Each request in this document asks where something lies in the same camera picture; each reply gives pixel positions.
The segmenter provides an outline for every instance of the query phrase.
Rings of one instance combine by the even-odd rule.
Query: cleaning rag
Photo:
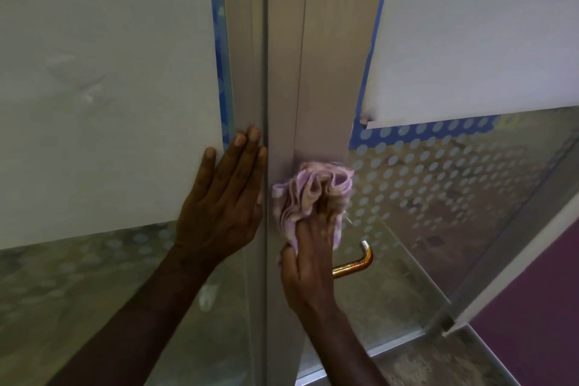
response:
[[[273,214],[278,227],[298,252],[295,224],[312,213],[314,203],[328,197],[328,210],[337,213],[334,250],[342,237],[342,216],[352,194],[354,171],[333,163],[302,163],[299,172],[285,183],[273,186]]]

